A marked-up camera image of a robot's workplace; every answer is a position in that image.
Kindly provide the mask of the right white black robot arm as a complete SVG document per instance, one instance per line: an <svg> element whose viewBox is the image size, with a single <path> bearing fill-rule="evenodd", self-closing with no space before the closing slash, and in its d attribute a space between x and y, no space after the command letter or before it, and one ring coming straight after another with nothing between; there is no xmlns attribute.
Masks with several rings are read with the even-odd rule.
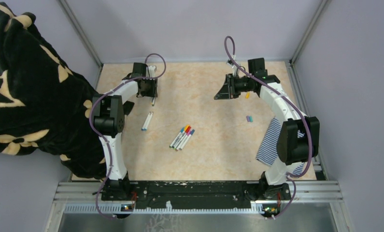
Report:
<svg viewBox="0 0 384 232"><path fill-rule="evenodd" d="M263 58L248 60L248 70L243 71L245 76L239 76L243 68L233 58L227 63L232 66L233 73L225 76L214 99L229 100L238 98L243 92L256 93L271 108L280 124L277 159L263 172L252 194L263 199L289 197L287 178L307 173L312 158L318 154L319 120L307 116L294 105L278 77L268 74Z"/></svg>

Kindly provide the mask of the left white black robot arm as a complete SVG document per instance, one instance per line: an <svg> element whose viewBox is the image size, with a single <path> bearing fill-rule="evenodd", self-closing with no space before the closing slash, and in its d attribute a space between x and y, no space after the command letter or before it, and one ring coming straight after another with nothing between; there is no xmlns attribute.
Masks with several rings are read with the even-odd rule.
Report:
<svg viewBox="0 0 384 232"><path fill-rule="evenodd" d="M157 97L156 66L135 62L132 72L105 94L92 99L90 126L98 135L106 162L106 180L101 189L103 201L129 201L132 187L122 155L125 117L130 114L133 96Z"/></svg>

